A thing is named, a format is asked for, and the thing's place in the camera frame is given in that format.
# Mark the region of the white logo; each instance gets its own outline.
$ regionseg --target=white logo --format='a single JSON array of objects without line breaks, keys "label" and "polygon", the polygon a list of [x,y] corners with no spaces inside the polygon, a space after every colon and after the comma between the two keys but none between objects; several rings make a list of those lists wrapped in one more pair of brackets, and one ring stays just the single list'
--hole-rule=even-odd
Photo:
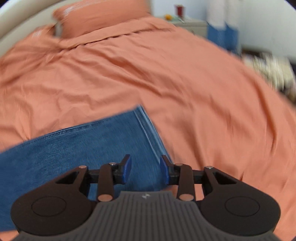
[{"label": "white logo", "polygon": [[149,197],[150,197],[150,195],[148,193],[142,195],[142,198],[144,198],[144,199],[148,199]]}]

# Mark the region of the nightstand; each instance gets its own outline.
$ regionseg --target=nightstand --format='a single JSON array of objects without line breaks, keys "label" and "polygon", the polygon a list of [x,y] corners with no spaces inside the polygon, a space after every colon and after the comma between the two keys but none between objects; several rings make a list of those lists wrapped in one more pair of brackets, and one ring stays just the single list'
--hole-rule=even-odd
[{"label": "nightstand", "polygon": [[193,18],[186,18],[184,21],[181,20],[172,20],[168,21],[177,27],[184,28],[189,32],[193,33],[194,35],[202,36],[204,38],[207,37],[207,22],[193,19]]}]

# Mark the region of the metal pin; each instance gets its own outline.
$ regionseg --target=metal pin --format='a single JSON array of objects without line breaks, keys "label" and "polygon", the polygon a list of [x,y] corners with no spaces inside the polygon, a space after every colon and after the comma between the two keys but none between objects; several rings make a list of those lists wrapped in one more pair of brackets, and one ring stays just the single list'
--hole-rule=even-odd
[{"label": "metal pin", "polygon": [[100,196],[98,196],[98,200],[100,202],[109,202],[112,201],[113,197],[109,194],[102,194]]},{"label": "metal pin", "polygon": [[180,200],[185,201],[185,202],[189,202],[192,201],[194,199],[194,196],[191,194],[181,194],[179,197]]}]

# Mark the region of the yellow object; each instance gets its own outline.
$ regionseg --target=yellow object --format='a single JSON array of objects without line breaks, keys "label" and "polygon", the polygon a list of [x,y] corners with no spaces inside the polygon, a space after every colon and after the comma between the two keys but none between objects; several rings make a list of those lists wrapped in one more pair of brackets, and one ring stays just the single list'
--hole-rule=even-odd
[{"label": "yellow object", "polygon": [[170,14],[165,15],[165,20],[171,21],[173,19],[173,16]]}]

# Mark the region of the orange bedding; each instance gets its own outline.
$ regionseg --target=orange bedding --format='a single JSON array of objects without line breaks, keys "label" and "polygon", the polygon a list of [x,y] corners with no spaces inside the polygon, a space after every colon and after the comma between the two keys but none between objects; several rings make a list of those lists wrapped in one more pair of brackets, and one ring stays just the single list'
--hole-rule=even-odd
[{"label": "orange bedding", "polygon": [[153,17],[73,38],[36,30],[0,59],[0,150],[141,104],[175,162],[213,165],[281,206],[296,235],[296,113],[243,63]]}]

